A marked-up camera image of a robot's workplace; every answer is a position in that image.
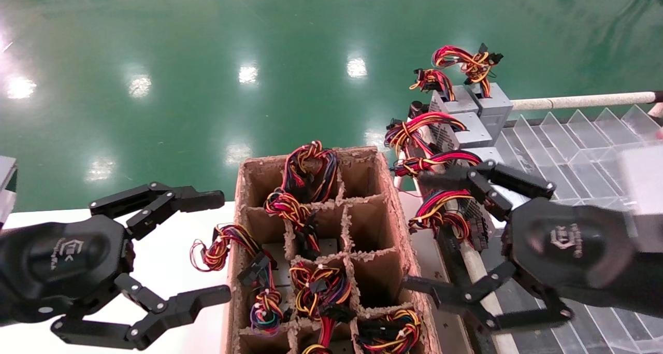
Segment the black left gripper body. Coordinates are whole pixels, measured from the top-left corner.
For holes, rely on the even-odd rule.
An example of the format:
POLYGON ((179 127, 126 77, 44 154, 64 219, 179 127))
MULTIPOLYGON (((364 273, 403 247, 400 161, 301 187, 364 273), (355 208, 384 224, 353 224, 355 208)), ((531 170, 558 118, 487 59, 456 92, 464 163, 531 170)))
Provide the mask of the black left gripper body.
POLYGON ((125 227, 101 215, 3 230, 2 325, 94 314, 119 295, 114 280, 134 259, 125 227))

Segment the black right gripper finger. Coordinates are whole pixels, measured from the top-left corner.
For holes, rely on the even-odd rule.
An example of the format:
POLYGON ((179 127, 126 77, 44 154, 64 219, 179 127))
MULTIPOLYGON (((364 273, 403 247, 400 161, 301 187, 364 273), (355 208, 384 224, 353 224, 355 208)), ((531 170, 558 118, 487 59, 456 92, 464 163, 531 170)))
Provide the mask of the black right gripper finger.
POLYGON ((430 189, 466 190, 488 213, 502 222, 509 220, 514 206, 494 186, 529 199, 551 199, 556 190, 554 182, 493 160, 483 161, 476 166, 453 165, 442 173, 421 172, 417 181, 430 189))
POLYGON ((517 268, 509 261, 502 262, 488 275, 469 287, 461 288, 448 282, 406 275, 401 288, 426 293, 433 298, 438 310, 471 318, 486 331, 535 331, 560 327, 574 318, 574 313, 550 289, 540 291, 543 309, 512 311, 493 315, 483 305, 483 300, 512 280, 517 268))

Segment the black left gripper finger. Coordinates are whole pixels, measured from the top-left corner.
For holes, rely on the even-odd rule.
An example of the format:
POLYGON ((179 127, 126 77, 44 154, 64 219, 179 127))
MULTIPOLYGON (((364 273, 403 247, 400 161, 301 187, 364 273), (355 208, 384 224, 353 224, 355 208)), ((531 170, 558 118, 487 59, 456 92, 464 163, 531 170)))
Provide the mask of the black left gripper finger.
POLYGON ((178 293, 166 301, 128 274, 116 277, 114 285, 147 312, 144 318, 126 325, 66 315, 52 324, 52 333, 67 344, 144 351, 166 331, 194 323, 202 309, 230 301, 227 285, 178 293))
POLYGON ((225 195, 220 190, 198 192, 192 186, 169 187, 151 182, 94 200, 89 208, 93 216, 111 219, 136 213, 126 220, 126 231, 129 238, 142 240, 177 212, 214 210, 223 205, 225 195))

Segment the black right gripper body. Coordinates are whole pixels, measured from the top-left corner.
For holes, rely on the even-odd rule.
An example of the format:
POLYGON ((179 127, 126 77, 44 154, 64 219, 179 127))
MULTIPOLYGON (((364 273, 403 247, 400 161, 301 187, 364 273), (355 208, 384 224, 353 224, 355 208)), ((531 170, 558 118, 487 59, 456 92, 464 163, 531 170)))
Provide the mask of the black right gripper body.
POLYGON ((607 293, 638 248, 623 211, 536 198, 509 214, 503 252, 526 290, 569 298, 607 293))

